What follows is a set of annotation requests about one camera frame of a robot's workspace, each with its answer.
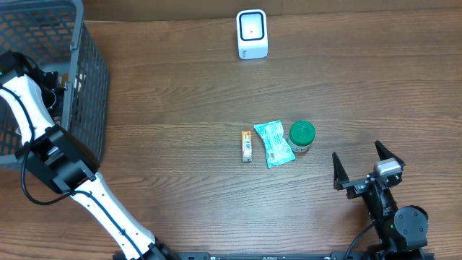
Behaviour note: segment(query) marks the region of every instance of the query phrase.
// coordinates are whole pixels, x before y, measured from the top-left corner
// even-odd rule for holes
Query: blue packet
[[[253,126],[265,144],[268,169],[295,160],[295,155],[284,138],[284,128],[280,120]]]

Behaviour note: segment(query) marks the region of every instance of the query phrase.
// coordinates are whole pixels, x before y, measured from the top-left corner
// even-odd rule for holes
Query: wooden floor
[[[103,166],[114,194],[179,251],[308,254],[346,250],[369,224],[361,199],[334,191],[331,153],[350,179],[407,162],[392,189],[430,215],[425,251],[462,254],[462,9],[270,17],[269,56],[237,57],[235,20],[88,25],[111,73]],[[281,119],[315,144],[269,170],[255,135]],[[72,200],[40,207],[19,174],[0,178],[0,259],[110,259],[115,242]],[[33,177],[30,192],[55,195]],[[377,243],[368,233],[357,249]]]

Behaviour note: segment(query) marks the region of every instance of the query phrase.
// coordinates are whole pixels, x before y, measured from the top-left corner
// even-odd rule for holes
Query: small orange and white box
[[[252,131],[243,131],[243,162],[252,162]]]

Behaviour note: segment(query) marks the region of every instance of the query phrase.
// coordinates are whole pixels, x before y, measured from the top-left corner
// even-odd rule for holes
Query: gray basket
[[[83,23],[80,0],[2,1],[0,53],[18,51],[45,72],[69,73],[61,126],[89,147],[101,161],[109,71]],[[0,168],[18,169],[21,147],[17,122],[0,98]]]

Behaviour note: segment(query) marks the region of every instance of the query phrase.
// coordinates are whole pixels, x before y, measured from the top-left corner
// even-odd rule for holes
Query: jar with green lid
[[[297,121],[290,128],[287,143],[294,152],[306,152],[310,149],[315,135],[315,127],[310,122]]]

